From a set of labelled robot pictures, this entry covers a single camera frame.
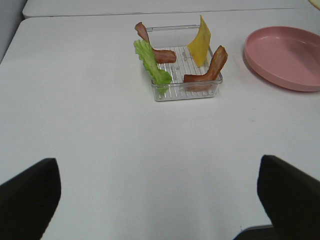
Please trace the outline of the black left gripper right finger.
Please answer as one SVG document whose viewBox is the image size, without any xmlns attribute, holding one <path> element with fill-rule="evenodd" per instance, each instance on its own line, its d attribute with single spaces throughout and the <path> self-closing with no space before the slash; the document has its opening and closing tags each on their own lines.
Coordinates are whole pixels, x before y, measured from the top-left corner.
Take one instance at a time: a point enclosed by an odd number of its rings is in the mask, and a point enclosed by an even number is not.
<svg viewBox="0 0 320 240">
<path fill-rule="evenodd" d="M 319 180 L 274 155 L 264 155 L 257 194 L 282 240 L 320 238 Z"/>
</svg>

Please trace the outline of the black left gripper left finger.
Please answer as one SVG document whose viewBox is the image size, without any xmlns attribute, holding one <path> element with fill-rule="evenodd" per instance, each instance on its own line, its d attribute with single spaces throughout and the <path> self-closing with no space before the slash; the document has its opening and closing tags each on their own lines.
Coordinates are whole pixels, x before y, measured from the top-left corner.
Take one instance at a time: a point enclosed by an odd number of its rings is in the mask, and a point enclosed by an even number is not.
<svg viewBox="0 0 320 240">
<path fill-rule="evenodd" d="M 57 160 L 45 158 L 0 185 L 0 238 L 40 240 L 61 198 Z"/>
</svg>

